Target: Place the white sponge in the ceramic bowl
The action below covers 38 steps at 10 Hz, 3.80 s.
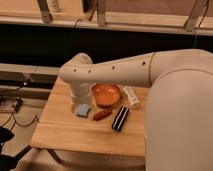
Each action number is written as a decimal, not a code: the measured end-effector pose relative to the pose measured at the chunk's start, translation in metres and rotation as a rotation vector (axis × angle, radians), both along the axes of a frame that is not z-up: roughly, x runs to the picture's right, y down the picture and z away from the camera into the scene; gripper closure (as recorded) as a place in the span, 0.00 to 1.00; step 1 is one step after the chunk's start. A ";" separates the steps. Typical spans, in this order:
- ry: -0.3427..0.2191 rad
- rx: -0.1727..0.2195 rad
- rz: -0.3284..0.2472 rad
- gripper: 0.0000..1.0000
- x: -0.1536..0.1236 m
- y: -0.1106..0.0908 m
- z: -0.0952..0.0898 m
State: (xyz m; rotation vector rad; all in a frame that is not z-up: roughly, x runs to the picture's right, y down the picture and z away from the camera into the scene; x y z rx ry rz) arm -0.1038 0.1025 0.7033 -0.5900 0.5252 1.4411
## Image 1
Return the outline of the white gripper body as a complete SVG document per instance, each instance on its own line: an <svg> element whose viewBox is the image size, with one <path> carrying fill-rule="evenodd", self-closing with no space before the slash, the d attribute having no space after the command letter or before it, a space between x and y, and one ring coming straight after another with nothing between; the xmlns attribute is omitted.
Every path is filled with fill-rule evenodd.
<svg viewBox="0 0 213 171"><path fill-rule="evenodd" d="M70 97L72 100L72 110L80 104L90 105L92 103L92 92L90 83L72 83L70 85Z"/></svg>

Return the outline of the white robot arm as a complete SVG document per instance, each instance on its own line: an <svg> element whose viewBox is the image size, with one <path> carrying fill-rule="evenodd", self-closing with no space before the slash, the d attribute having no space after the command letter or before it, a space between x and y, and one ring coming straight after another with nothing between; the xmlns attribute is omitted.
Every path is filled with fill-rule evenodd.
<svg viewBox="0 0 213 171"><path fill-rule="evenodd" d="M85 53L59 71L82 101L91 83L147 87L147 171L213 171L213 53L161 51L95 64Z"/></svg>

